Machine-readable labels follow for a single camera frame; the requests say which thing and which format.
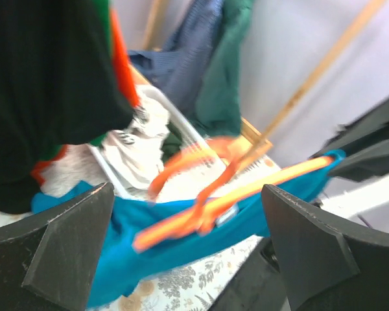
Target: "clothing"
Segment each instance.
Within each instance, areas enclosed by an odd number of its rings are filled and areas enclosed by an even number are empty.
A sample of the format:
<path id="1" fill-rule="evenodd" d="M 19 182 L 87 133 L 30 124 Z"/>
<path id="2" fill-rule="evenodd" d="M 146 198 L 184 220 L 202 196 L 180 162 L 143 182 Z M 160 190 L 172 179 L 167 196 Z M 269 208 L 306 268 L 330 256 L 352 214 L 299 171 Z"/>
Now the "clothing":
<path id="1" fill-rule="evenodd" d="M 292 179 L 280 187 L 307 202 L 312 201 L 329 181 L 329 170 L 344 157 L 340 151 L 331 154 L 339 158 L 328 167 Z M 87 183 L 80 182 L 61 198 L 37 194 L 32 201 L 32 210 L 39 213 L 90 188 Z M 238 202 L 239 213 L 206 236 L 191 234 L 185 238 L 164 241 L 144 253 L 133 250 L 132 241 L 137 232 L 191 207 L 194 202 L 160 203 L 153 207 L 146 202 L 116 198 L 88 306 L 101 306 L 121 295 L 128 296 L 141 279 L 212 255 L 251 235 L 270 235 L 260 194 L 256 194 Z"/>
<path id="2" fill-rule="evenodd" d="M 195 112 L 189 117 L 201 135 L 237 137 L 241 134 L 241 44 L 250 26 L 253 2 L 225 0 L 217 46 L 203 76 Z"/>
<path id="3" fill-rule="evenodd" d="M 92 0 L 94 3 L 99 19 L 104 29 L 106 41 L 110 51 L 112 51 L 112 33 L 111 33 L 111 22 L 110 22 L 110 0 Z"/>
<path id="4" fill-rule="evenodd" d="M 112 168 L 128 182 L 127 188 L 147 190 L 154 178 L 164 169 L 161 162 L 161 139 L 125 137 L 109 133 L 102 142 L 102 154 Z"/>
<path id="5" fill-rule="evenodd" d="M 115 130 L 102 142 L 107 162 L 132 188 L 147 190 L 163 170 L 161 147 L 169 134 L 169 112 L 158 102 L 154 86 L 137 86 L 140 105 L 126 130 Z"/>
<path id="6" fill-rule="evenodd" d="M 110 10 L 110 20 L 113 34 L 112 63 L 120 92 L 129 100 L 131 107 L 136 108 L 139 100 L 131 73 L 130 62 L 126 53 L 126 45 L 121 33 L 121 26 L 117 14 Z"/>
<path id="7" fill-rule="evenodd" d="M 131 62 L 184 114 L 195 111 L 202 77 L 215 46 L 224 0 L 194 0 L 160 52 L 128 51 Z"/>
<path id="8" fill-rule="evenodd" d="M 24 198 L 14 187 L 32 184 L 43 154 L 126 128 L 132 115 L 90 0 L 0 2 L 0 211 L 30 210 L 38 186 Z"/>
<path id="9" fill-rule="evenodd" d="M 172 156 L 177 154 L 183 144 L 182 134 L 179 129 L 173 125 L 173 123 L 169 123 L 167 128 L 169 129 L 169 135 L 164 140 L 163 146 L 161 147 L 161 151 L 163 152 L 161 160 L 163 163 L 166 163 Z"/>

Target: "patterned fabric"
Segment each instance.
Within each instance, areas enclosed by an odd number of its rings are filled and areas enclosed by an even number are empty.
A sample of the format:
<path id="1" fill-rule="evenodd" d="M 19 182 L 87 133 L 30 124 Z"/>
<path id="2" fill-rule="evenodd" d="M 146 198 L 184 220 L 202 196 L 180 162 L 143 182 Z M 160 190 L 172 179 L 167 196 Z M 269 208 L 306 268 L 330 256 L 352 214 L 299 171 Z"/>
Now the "patterned fabric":
<path id="1" fill-rule="evenodd" d="M 194 0 L 160 52 L 129 51 L 134 66 L 185 115 L 194 111 L 222 19 L 224 0 Z"/>

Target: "orange fabric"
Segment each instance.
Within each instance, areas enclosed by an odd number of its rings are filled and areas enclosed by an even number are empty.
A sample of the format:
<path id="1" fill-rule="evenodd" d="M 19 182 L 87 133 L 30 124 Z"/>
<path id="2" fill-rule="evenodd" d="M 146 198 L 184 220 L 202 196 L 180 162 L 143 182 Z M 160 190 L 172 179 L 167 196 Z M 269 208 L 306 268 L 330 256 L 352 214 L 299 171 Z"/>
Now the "orange fabric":
<path id="1" fill-rule="evenodd" d="M 128 99 L 131 107 L 135 108 L 139 105 L 136 86 L 133 81 L 133 76 L 130 68 L 130 60 L 127 55 L 127 48 L 121 33 L 121 26 L 117 14 L 114 9 L 110 11 L 113 55 L 112 62 L 115 75 L 121 93 Z"/>
<path id="2" fill-rule="evenodd" d="M 49 161 L 39 161 L 36 163 L 30 175 L 38 182 L 40 186 L 42 186 L 45 183 L 45 179 L 41 175 L 43 170 L 45 170 L 53 162 L 61 160 L 66 155 L 66 152 L 67 152 L 67 145 L 63 145 L 59 153 L 56 155 L 56 157 L 54 157 Z"/>

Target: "teal shirt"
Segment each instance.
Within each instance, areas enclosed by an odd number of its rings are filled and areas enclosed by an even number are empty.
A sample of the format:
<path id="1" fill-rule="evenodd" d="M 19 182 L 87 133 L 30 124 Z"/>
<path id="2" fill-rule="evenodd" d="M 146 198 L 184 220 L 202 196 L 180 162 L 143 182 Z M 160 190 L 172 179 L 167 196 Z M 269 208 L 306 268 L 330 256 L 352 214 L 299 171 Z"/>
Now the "teal shirt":
<path id="1" fill-rule="evenodd" d="M 225 0 L 217 45 L 204 75 L 191 123 L 201 135 L 241 134 L 239 69 L 241 44 L 254 0 Z"/>

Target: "blue fabric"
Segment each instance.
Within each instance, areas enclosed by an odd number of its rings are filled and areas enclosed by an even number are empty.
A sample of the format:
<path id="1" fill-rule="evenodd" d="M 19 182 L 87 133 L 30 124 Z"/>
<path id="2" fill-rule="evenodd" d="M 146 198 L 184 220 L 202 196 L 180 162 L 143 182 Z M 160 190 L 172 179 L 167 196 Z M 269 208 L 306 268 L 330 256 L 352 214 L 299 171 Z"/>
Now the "blue fabric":
<path id="1" fill-rule="evenodd" d="M 329 181 L 327 173 L 344 158 L 341 151 L 329 154 L 337 156 L 333 164 L 287 181 L 280 187 L 302 200 L 309 202 L 315 199 Z M 34 213 L 42 212 L 90 188 L 90 185 L 81 181 L 61 198 L 37 194 L 32 201 L 32 210 Z M 206 236 L 191 234 L 185 238 L 168 240 L 140 254 L 133 250 L 132 241 L 137 232 L 193 206 L 193 203 L 194 200 L 176 201 L 151 207 L 146 202 L 116 198 L 89 297 L 89 307 L 105 305 L 121 295 L 130 295 L 138 282 L 150 275 L 212 255 L 249 236 L 270 235 L 261 195 L 256 194 L 238 202 L 238 214 Z"/>
<path id="2" fill-rule="evenodd" d="M 131 62 L 185 115 L 195 109 L 202 77 L 213 53 L 224 0 L 194 0 L 160 52 L 128 51 Z"/>

